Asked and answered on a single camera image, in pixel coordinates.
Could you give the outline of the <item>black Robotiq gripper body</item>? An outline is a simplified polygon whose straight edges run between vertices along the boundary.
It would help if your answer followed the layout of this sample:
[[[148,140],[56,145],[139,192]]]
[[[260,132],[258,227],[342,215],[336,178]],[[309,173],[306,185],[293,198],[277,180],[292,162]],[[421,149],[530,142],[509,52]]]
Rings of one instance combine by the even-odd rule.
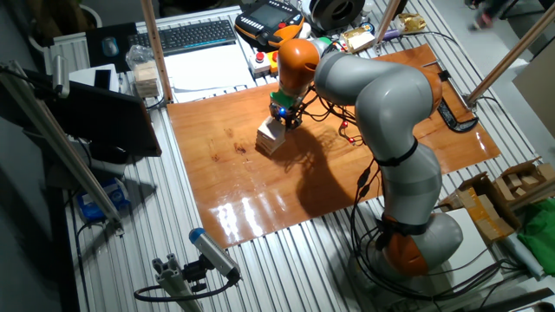
[[[274,112],[278,121],[285,121],[284,118],[287,115],[297,116],[297,111],[299,109],[299,104],[294,104],[291,106],[283,106],[276,102],[271,102],[269,105],[270,112]]]

